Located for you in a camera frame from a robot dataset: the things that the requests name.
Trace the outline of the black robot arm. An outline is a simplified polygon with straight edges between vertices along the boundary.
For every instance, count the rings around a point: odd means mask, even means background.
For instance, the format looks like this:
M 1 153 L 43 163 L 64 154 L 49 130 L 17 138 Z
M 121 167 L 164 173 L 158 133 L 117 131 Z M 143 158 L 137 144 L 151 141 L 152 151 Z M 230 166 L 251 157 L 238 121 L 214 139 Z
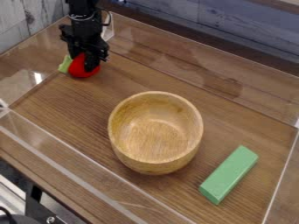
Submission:
M 99 0 L 65 0 L 71 24 L 59 26 L 60 39 L 67 43 L 69 57 L 72 60 L 81 59 L 85 73 L 93 72 L 100 62 L 108 60 L 109 46 L 101 33 L 111 19 L 103 21 L 101 13 L 105 9 L 97 7 L 97 3 Z

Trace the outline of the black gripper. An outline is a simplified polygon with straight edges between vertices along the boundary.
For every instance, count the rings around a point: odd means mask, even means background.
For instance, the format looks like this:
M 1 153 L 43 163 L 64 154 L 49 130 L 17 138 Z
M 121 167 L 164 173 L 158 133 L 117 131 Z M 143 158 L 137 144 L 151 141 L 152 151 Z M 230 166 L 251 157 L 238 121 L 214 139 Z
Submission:
M 108 43 L 100 37 L 103 24 L 97 19 L 85 21 L 72 20 L 71 24 L 61 24 L 60 39 L 67 43 L 69 56 L 75 59 L 85 53 L 84 68 L 91 72 L 99 61 L 108 60 Z

